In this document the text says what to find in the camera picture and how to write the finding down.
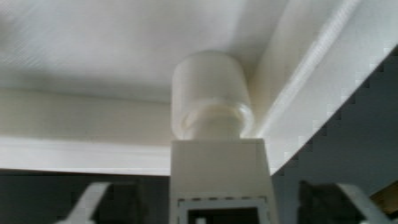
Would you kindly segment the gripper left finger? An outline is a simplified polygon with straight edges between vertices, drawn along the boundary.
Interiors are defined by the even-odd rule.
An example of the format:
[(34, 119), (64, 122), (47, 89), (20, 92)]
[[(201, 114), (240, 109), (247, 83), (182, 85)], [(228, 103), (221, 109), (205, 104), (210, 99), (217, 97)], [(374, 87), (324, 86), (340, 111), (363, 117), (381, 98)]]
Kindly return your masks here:
[(144, 224), (141, 187), (134, 182), (89, 184), (70, 214), (56, 224)]

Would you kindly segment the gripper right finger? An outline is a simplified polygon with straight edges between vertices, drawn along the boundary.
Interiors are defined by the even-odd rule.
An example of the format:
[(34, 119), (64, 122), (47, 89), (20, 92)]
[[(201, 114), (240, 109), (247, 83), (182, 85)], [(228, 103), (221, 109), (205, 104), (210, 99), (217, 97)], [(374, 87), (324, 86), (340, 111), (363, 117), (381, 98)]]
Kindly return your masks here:
[(391, 218), (356, 185), (303, 181), (297, 224), (391, 224)]

